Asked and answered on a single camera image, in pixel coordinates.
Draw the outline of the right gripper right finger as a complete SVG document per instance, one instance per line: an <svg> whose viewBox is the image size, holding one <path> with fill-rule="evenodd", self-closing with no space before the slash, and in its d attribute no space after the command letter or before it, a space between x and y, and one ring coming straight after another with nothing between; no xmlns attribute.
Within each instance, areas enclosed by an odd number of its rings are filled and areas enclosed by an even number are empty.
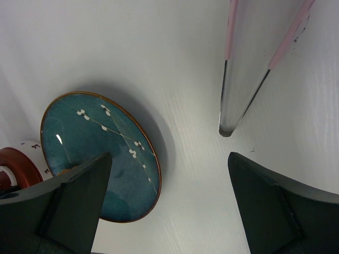
<svg viewBox="0 0 339 254"><path fill-rule="evenodd" d="M338 253L338 195L232 152L228 170L251 253Z"/></svg>

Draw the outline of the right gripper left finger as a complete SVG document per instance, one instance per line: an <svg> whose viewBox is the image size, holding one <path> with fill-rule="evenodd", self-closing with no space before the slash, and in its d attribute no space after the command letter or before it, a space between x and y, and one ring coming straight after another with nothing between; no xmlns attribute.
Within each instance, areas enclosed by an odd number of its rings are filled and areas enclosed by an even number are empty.
<svg viewBox="0 0 339 254"><path fill-rule="evenodd" d="M91 253L111 166L105 152L1 196L1 253Z"/></svg>

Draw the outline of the red round lid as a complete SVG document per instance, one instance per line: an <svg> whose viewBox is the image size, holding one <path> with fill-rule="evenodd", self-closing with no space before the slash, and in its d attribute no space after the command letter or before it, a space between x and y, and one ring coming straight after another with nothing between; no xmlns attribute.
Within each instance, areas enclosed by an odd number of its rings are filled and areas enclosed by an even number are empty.
<svg viewBox="0 0 339 254"><path fill-rule="evenodd" d="M43 182L38 168L22 152L1 149L1 193L24 189Z"/></svg>

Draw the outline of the pink steel tongs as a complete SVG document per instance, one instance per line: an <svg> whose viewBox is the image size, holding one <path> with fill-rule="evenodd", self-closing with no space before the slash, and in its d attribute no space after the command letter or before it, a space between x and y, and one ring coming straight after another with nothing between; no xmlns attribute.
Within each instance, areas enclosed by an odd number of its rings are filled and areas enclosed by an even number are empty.
<svg viewBox="0 0 339 254"><path fill-rule="evenodd" d="M303 33L314 1L230 1L219 133L229 137Z"/></svg>

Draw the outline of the round steel lunch box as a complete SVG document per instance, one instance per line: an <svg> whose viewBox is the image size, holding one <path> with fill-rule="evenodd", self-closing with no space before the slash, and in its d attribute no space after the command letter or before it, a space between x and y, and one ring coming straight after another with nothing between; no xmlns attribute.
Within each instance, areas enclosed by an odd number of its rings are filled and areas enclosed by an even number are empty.
<svg viewBox="0 0 339 254"><path fill-rule="evenodd" d="M40 143L23 141L20 145L20 151L34 163L43 180L48 180L52 177L52 173L44 159Z"/></svg>

